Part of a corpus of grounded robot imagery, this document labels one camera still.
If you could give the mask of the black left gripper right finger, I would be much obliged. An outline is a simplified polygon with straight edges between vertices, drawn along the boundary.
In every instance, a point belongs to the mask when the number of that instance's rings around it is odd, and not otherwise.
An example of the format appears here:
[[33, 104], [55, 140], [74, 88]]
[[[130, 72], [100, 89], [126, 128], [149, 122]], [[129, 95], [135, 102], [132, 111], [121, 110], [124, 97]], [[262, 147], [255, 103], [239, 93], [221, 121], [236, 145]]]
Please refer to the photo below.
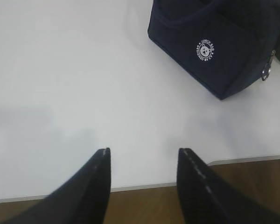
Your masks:
[[177, 192], [187, 224], [278, 224], [280, 216], [241, 194], [190, 148], [181, 148]]

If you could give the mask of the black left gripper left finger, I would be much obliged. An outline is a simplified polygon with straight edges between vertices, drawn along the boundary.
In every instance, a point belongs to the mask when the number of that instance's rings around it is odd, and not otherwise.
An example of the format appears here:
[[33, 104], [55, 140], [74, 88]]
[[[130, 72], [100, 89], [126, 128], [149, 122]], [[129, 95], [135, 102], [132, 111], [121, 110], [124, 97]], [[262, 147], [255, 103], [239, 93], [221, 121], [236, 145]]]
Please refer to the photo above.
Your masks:
[[102, 224], [111, 192], [111, 152], [99, 149], [61, 187], [6, 224]]

